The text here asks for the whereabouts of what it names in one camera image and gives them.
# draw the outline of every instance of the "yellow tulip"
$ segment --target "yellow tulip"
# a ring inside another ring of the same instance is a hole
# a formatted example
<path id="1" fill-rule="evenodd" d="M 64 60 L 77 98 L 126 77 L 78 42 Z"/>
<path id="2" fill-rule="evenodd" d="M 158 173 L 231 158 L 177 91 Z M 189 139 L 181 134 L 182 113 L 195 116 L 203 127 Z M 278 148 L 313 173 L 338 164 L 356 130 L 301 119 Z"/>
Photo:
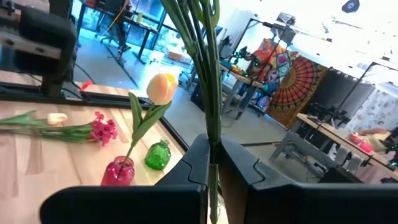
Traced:
<path id="1" fill-rule="evenodd" d="M 147 87 L 147 95 L 155 105 L 169 103 L 178 87 L 177 78 L 170 73 L 160 73 L 153 77 Z"/>
<path id="2" fill-rule="evenodd" d="M 63 113 L 50 113 L 47 115 L 47 123 L 49 125 L 59 124 L 68 119 L 68 116 Z"/>

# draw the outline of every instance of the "gray floor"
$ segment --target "gray floor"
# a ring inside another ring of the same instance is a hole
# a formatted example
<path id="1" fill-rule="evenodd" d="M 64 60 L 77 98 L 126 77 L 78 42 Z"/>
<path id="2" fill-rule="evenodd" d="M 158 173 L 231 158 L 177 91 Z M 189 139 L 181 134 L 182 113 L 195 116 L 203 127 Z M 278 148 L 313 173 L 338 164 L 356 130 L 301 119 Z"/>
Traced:
<path id="1" fill-rule="evenodd" d="M 145 89 L 149 80 L 162 69 L 159 65 L 143 65 L 131 52 L 126 52 L 124 55 L 125 69 L 137 83 L 135 86 L 115 60 L 108 58 L 110 54 L 102 44 L 84 38 L 80 38 L 80 43 L 82 47 L 78 51 L 77 64 L 83 67 L 99 85 Z M 79 68 L 75 68 L 76 81 L 85 82 L 87 79 L 88 77 Z M 173 98 L 173 104 L 166 112 L 165 117 L 188 144 L 191 144 L 199 134 L 206 131 L 204 113 L 190 101 L 190 93 L 182 88 L 178 88 Z M 267 116 L 258 118 L 249 110 L 242 115 L 239 121 L 233 120 L 231 114 L 224 115 L 223 127 L 223 134 L 227 134 L 239 143 L 280 141 L 285 134 L 284 128 L 275 121 Z M 247 148 L 252 154 L 286 176 L 298 182 L 313 182 L 312 175 L 295 161 L 280 157 L 275 164 L 271 164 L 269 157 L 274 149 L 274 146 Z"/>

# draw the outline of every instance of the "pink glass vase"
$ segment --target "pink glass vase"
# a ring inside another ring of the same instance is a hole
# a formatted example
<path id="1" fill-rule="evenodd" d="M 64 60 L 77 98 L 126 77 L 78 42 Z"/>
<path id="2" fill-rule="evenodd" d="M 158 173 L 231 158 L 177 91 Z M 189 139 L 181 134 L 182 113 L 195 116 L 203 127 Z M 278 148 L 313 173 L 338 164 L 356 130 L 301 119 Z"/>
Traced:
<path id="1" fill-rule="evenodd" d="M 118 156 L 106 167 L 101 186 L 130 186 L 134 178 L 134 162 L 128 158 L 124 167 L 125 156 Z"/>

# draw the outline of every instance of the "green glass bottle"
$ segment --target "green glass bottle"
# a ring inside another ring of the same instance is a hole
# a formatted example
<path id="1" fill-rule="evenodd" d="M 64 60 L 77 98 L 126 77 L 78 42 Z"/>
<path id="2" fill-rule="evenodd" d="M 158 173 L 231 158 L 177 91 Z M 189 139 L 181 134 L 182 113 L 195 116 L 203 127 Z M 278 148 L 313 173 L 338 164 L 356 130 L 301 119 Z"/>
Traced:
<path id="1" fill-rule="evenodd" d="M 152 169 L 162 170 L 169 163 L 171 156 L 168 140 L 161 139 L 160 142 L 150 146 L 145 163 Z"/>

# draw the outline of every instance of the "glass vase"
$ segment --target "glass vase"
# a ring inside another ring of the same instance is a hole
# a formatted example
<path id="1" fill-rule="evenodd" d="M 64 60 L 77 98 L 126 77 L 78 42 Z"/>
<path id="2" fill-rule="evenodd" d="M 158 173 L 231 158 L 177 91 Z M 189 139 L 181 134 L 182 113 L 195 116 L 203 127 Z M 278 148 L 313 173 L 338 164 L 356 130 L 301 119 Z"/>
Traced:
<path id="1" fill-rule="evenodd" d="M 145 164 L 155 170 L 163 170 L 170 161 L 169 142 L 166 139 L 151 145 L 145 157 Z"/>
<path id="2" fill-rule="evenodd" d="M 122 163 L 126 156 L 118 156 L 106 167 L 101 186 L 130 186 L 134 178 L 134 162 L 128 158 L 124 167 Z"/>

